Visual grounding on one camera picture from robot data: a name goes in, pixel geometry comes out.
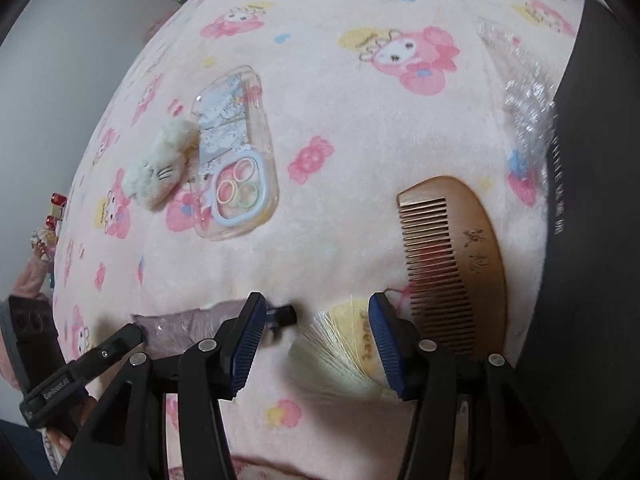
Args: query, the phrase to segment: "human hand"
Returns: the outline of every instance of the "human hand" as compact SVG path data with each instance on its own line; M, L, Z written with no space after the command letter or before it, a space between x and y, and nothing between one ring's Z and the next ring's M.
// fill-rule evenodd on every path
M89 418L89 415L91 415L96 404L98 404L98 401L93 397L87 397L84 400L84 403L82 404L82 412L80 413L80 426L82 426ZM71 448L71 440L69 437L55 428L47 428L47 436L51 443L58 448L58 451L65 456L69 451L69 448Z
M43 241L39 241L33 246L33 256L35 256L37 259L41 259L46 253L47 253L47 246L44 244Z

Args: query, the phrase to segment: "bed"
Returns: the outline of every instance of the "bed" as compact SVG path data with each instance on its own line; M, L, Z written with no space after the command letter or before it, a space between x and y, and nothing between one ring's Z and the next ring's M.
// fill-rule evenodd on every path
M583 1L189 0L127 72L73 180L53 298L66 359L132 314L253 290L294 302L302 325L380 290L402 309L396 194L450 174L476 193L496 231L509 300L504 353L516 362L540 287L546 202L510 164L504 83L478 23L511 31L557 84ZM187 117L201 89L245 65L261 80L278 203L251 232L212 241L196 233L188 182L148 211L124 195L122 179L169 118ZM222 405L239 478L394 477L413 407L303 398L283 372L294 337L285 330L262 344L245 389ZM167 410L169 466L180 478L175 399Z

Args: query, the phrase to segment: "crumpled plastic packaging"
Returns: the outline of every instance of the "crumpled plastic packaging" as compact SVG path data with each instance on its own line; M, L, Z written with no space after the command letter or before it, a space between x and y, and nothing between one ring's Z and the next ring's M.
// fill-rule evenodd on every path
M223 321L237 317L244 301L217 303L210 308L188 310L167 316L133 316L146 331L145 352L152 359L183 353L198 341L213 338Z
M545 156L555 131L556 89L542 60L516 35L486 20L479 22L478 34L505 83L504 108L513 126L507 150L510 170L546 194Z

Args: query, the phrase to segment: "pink lens ring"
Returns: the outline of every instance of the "pink lens ring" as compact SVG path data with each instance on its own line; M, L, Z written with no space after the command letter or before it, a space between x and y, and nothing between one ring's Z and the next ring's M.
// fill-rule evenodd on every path
M221 192L224 191L223 187L225 186L225 184L228 184L229 189L231 190L231 193L229 193L229 196L227 198L223 198L221 196ZM219 204L225 205L231 202L236 197L237 193L238 193L238 184L236 184L236 181L225 179L222 182L220 182L220 184L218 184L218 188L216 189L216 200L218 201Z
M252 157L246 156L245 158L241 158L234 166L234 180L236 182L246 182L254 176L257 167L258 165Z

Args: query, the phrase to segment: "person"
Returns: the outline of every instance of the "person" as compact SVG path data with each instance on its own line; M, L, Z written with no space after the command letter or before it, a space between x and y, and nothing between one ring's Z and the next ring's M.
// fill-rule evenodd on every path
M28 298L30 300L44 300L50 303L48 296L43 294L40 289L44 283L44 279L49 272L49 262L43 260L42 257L47 253L47 247L43 242L37 242L27 262L24 270L14 283L12 294L14 296L20 296L21 298ZM20 385L15 377L14 370L12 369L9 356L4 346L4 340L2 339L2 333L0 332L0 375L16 390L20 389ZM82 426L92 409L97 404L97 401L93 397L88 397L82 406L80 415L80 425ZM64 435L61 431L55 428L47 428L42 435L43 444L47 453L47 458L53 470L57 473L62 459L71 448L71 440Z

